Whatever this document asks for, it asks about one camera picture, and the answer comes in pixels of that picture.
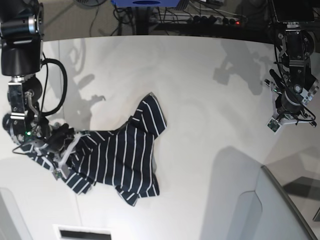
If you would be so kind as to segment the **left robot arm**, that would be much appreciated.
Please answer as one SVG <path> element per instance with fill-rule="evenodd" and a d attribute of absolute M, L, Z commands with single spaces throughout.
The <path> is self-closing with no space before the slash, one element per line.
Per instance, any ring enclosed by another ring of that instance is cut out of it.
<path fill-rule="evenodd" d="M 310 121 L 313 116 L 307 104 L 318 91 L 319 82 L 311 70 L 315 41 L 305 27 L 315 21 L 315 4 L 311 0 L 270 0 L 268 7 L 279 71 L 270 71 L 279 94 L 276 112 Z"/>

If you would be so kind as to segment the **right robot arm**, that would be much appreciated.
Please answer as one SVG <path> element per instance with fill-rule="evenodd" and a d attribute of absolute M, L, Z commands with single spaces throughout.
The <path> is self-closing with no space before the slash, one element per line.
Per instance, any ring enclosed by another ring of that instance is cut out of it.
<path fill-rule="evenodd" d="M 44 6 L 37 0 L 2 0 L 0 2 L 0 69 L 10 77 L 7 100 L 10 113 L 2 126 L 24 155 L 42 157 L 62 155 L 74 131 L 68 124 L 53 127 L 47 119 L 63 106 L 68 89 L 67 71 L 63 64 L 43 54 Z M 46 86 L 36 74 L 42 67 L 59 67 L 63 89 L 58 105 L 45 112 Z"/>

